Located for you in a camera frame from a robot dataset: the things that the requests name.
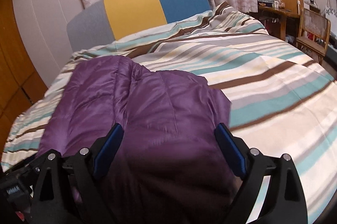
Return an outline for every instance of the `wooden chair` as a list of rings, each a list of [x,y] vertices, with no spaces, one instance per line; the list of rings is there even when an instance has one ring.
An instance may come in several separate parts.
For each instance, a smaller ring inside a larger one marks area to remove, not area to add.
[[[282,0],[285,3],[285,9],[298,14],[297,1],[300,1],[300,11],[304,8],[304,0]]]
[[[323,63],[323,58],[325,57],[328,48],[330,28],[330,20],[308,9],[302,9],[300,32],[298,35],[299,37],[296,38],[296,44],[299,49],[304,46],[312,52],[315,52],[318,55],[320,65]],[[304,37],[304,31],[313,34],[313,40]]]

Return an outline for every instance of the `striped bedding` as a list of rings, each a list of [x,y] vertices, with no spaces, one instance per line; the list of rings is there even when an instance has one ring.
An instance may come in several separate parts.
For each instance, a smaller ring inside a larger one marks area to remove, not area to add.
[[[303,185],[309,223],[337,189],[337,86],[310,57],[267,34],[259,21],[226,3],[187,20],[148,29],[112,44],[73,54],[43,100],[20,115],[1,165],[7,170],[36,153],[46,124],[78,63],[123,55],[150,69],[205,77],[232,102],[230,129],[249,147],[279,157],[289,153]],[[249,221],[259,214],[263,181]]]

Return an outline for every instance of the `wooden cabinet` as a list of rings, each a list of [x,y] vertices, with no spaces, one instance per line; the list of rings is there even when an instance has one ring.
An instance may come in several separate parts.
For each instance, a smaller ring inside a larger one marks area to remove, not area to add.
[[[0,0],[0,157],[15,118],[45,91],[22,43],[12,0]]]

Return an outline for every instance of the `wooden desk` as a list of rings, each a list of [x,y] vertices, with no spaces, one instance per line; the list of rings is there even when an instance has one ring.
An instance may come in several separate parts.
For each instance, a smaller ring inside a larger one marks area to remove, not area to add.
[[[287,17],[291,17],[291,18],[301,17],[299,14],[293,13],[291,11],[287,11],[285,9],[275,9],[272,7],[265,7],[265,6],[259,6],[258,9],[280,15],[281,17],[280,18],[280,24],[281,24],[280,35],[281,35],[281,40],[284,40],[284,41],[285,41],[285,27],[287,25]]]

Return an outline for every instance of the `yellow pillow section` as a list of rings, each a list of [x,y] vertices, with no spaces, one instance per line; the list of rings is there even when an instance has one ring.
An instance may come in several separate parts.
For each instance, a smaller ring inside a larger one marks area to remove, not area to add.
[[[104,0],[104,6],[116,40],[167,24],[159,0]]]

